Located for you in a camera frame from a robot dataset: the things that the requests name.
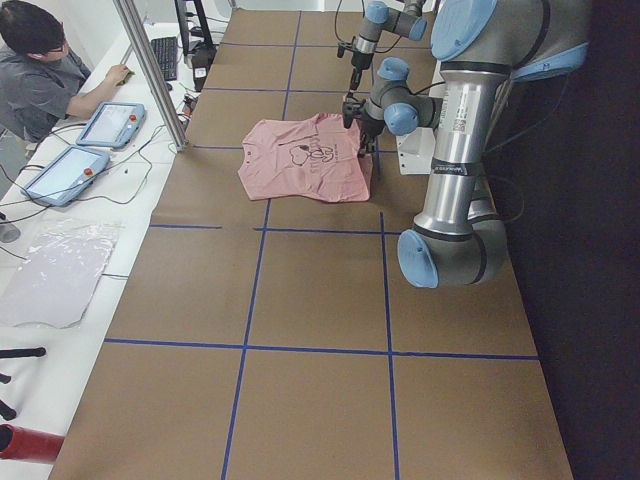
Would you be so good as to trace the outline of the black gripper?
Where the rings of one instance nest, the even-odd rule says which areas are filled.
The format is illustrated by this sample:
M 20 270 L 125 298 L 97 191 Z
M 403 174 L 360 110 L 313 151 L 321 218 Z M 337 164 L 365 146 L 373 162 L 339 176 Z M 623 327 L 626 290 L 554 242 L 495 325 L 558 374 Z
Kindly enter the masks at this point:
M 355 49 L 352 51 L 351 64 L 354 70 L 349 81 L 349 91 L 355 92 L 360 86 L 361 74 L 370 68 L 371 54 Z
M 358 119 L 360 129 L 360 147 L 357 156 L 364 158 L 365 156 L 375 153 L 375 139 L 384 130 L 384 121 L 362 115 Z

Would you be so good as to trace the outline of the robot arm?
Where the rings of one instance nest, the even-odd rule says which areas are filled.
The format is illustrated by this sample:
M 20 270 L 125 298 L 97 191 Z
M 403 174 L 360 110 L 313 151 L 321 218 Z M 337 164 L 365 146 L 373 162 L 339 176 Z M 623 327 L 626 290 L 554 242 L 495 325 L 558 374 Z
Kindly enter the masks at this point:
M 508 82 L 566 75 L 588 50 L 588 1 L 447 1 L 428 24 L 423 5 L 402 10 L 374 1 L 351 44 L 356 73 L 366 70 L 380 36 L 414 41 L 430 36 L 445 92 L 422 97 L 407 84 L 408 64 L 384 59 L 368 98 L 345 105 L 361 124 L 363 146 L 383 130 L 395 136 L 419 128 L 435 133 L 423 209 L 398 240 L 406 280 L 417 287 L 468 285 L 491 279 L 507 253 L 506 233 L 482 165 L 496 93 Z
M 425 2 L 403 1 L 403 4 L 404 7 L 397 10 L 383 1 L 372 1 L 364 9 L 359 33 L 350 42 L 339 44 L 338 57 L 341 57 L 345 51 L 352 54 L 350 91 L 358 89 L 363 72 L 371 67 L 383 32 L 412 41 L 420 41 L 424 37 L 427 29 L 427 20 L 423 17 Z

